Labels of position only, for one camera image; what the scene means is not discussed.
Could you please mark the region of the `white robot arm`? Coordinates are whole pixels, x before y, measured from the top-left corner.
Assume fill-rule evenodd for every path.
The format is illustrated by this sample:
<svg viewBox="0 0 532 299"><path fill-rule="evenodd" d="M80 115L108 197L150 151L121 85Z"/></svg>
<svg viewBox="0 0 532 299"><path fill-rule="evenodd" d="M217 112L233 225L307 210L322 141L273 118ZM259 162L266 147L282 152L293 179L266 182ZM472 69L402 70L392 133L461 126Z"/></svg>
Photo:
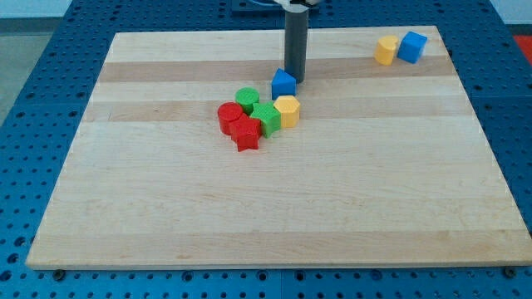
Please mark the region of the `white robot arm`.
<svg viewBox="0 0 532 299"><path fill-rule="evenodd" d="M273 0L286 12L301 13L316 7L322 0Z"/></svg>

